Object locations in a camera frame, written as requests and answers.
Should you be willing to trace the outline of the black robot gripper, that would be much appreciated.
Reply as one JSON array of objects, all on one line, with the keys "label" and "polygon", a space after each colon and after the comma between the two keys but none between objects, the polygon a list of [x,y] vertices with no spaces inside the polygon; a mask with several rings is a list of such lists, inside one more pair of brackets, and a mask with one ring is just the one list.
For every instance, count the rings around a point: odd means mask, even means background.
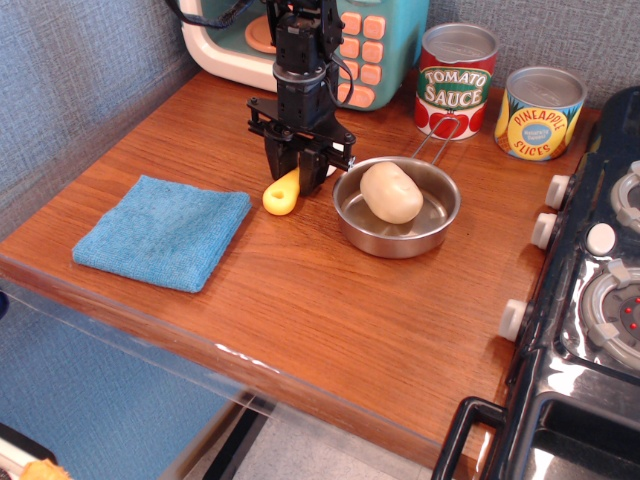
[{"label": "black robot gripper", "polygon": [[348,171],[355,162],[355,135],[340,124],[337,69],[308,75],[273,71],[275,100],[252,97],[249,130],[264,139],[273,180],[298,167],[300,195],[311,195],[325,181],[330,167]]}]

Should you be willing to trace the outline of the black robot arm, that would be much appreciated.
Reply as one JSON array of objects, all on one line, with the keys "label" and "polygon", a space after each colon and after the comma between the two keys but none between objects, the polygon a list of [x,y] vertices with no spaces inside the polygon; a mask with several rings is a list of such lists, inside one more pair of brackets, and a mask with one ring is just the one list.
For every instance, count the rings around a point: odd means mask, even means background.
[{"label": "black robot arm", "polygon": [[336,50],[343,43],[335,1],[268,1],[276,59],[275,100],[252,98],[249,130],[264,139],[271,176],[299,173],[300,194],[314,193],[331,166],[354,163],[356,137],[336,118],[338,82],[350,70]]}]

